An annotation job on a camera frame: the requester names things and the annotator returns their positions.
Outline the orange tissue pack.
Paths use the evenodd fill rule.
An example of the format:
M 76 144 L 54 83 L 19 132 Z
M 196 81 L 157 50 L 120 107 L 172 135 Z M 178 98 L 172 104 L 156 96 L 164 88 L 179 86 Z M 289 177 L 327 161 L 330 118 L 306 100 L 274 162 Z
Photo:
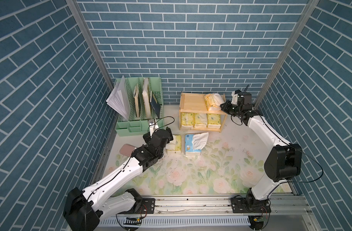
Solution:
M 218 93 L 209 93 L 204 96 L 204 100 L 208 111 L 221 110 L 220 105 L 225 102 L 223 97 Z

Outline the yellow tissue pack with tissue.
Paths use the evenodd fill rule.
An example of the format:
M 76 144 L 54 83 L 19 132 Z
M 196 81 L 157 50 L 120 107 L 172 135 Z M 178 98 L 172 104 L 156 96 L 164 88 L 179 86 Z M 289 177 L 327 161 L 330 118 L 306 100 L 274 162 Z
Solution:
M 166 144 L 166 152 L 170 155 L 180 155 L 182 151 L 181 135 L 173 135 L 173 140 Z

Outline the blue tissue box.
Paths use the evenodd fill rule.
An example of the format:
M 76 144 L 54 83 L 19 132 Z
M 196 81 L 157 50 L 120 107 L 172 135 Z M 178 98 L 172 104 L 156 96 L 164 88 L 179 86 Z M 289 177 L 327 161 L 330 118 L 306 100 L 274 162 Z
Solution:
M 209 133 L 186 134 L 185 135 L 185 155 L 200 156 L 202 149 L 206 146 Z

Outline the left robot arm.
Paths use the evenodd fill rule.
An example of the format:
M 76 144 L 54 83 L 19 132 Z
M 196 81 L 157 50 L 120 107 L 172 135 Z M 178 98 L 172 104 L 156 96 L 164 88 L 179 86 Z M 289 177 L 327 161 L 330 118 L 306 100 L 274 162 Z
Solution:
M 173 140 L 170 128 L 146 133 L 144 145 L 117 169 L 98 182 L 80 190 L 75 187 L 67 196 L 63 217 L 73 231 L 93 231 L 98 224 L 121 212 L 136 212 L 141 207 L 141 195 L 129 189 L 122 195 L 113 194 L 134 177 L 142 174 L 163 157 L 163 150 Z

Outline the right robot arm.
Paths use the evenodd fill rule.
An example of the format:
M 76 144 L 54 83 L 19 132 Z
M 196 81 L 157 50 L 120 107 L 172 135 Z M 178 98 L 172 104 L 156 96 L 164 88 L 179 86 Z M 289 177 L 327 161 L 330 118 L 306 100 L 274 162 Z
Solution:
M 260 112 L 241 102 L 239 105 L 227 100 L 221 110 L 236 116 L 242 124 L 253 130 L 270 152 L 264 161 L 264 174 L 254 187 L 250 188 L 244 200 L 232 199 L 234 212 L 270 213 L 269 196 L 279 185 L 287 183 L 301 172 L 302 147 L 292 144 L 277 134 Z

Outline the wooden two-tier shelf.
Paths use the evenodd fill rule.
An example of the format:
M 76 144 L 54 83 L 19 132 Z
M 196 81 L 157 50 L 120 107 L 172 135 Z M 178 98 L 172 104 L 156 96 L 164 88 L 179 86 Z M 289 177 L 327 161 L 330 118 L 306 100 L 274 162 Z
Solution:
M 181 93 L 180 106 L 179 106 L 179 128 L 181 130 L 196 130 L 196 131 L 214 131 L 214 132 L 222 132 L 226 119 L 227 113 L 223 112 L 221 109 L 216 111 L 209 111 L 207 108 L 207 104 L 205 102 L 206 94 L 199 93 Z M 195 128 L 193 125 L 190 128 L 186 128 L 182 125 L 181 115 L 182 113 L 194 113 L 194 114 L 214 114 L 220 115 L 221 118 L 221 126 L 220 128 Z

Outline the pink phone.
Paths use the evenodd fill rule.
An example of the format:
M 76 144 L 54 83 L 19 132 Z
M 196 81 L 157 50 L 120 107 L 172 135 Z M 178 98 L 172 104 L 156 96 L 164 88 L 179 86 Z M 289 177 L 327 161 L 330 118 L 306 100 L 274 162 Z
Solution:
M 123 156 L 130 157 L 132 155 L 132 152 L 136 149 L 133 145 L 130 144 L 124 144 L 120 150 L 119 153 Z

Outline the dark blue book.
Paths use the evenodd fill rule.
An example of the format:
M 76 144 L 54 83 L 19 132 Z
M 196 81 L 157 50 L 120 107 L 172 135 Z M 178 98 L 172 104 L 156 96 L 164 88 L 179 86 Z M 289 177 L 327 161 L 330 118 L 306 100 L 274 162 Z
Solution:
M 156 117 L 160 119 L 161 104 L 158 103 L 154 91 L 151 91 L 150 94 L 150 104 L 152 106 L 153 111 L 155 112 Z

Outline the green desk file organizer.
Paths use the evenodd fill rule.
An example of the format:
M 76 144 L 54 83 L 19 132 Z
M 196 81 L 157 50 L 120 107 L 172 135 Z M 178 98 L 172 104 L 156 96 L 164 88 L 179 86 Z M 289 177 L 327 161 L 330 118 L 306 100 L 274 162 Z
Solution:
M 129 77 L 126 79 L 126 90 L 128 94 L 129 104 L 130 104 L 130 117 L 125 120 L 121 115 L 119 115 L 115 130 L 117 134 L 121 137 L 143 135 L 148 132 L 149 120 L 155 119 L 159 127 L 162 127 L 165 122 L 162 119 L 164 116 L 164 102 L 163 102 L 163 92 L 162 92 L 162 81 L 160 77 L 148 77 L 149 79 L 149 94 L 151 91 L 155 92 L 156 99 L 159 104 L 161 104 L 160 119 L 155 115 L 155 112 L 151 108 L 151 118 L 146 118 L 144 100 L 142 96 L 143 91 L 143 79 L 144 77 Z M 136 118 L 135 105 L 134 105 L 134 88 L 138 84 L 139 87 L 139 103 L 140 103 L 140 118 Z

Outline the thick yellow-cover book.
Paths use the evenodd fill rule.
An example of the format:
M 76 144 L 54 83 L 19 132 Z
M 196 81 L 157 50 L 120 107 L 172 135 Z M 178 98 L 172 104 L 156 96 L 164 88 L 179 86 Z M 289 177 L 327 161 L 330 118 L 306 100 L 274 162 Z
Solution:
M 151 118 L 151 108 L 150 108 L 150 94 L 149 94 L 149 79 L 148 78 L 143 79 L 142 96 L 143 96 L 143 100 L 144 100 L 146 118 L 150 119 Z

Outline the white paper stack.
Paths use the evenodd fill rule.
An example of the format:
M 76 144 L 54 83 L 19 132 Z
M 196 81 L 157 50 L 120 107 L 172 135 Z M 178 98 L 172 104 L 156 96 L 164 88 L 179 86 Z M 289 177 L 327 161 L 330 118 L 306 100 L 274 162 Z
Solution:
M 126 90 L 126 79 L 124 76 L 116 80 L 114 89 L 106 99 L 106 103 L 117 113 L 119 113 L 125 120 L 129 119 L 131 109 Z

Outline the small circuit board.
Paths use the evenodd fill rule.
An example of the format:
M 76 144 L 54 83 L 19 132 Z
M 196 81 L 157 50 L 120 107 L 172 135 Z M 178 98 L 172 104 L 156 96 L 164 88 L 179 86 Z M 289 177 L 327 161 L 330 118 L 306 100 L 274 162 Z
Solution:
M 124 227 L 130 227 L 130 226 L 140 226 L 142 224 L 142 218 L 125 218 L 123 222 Z

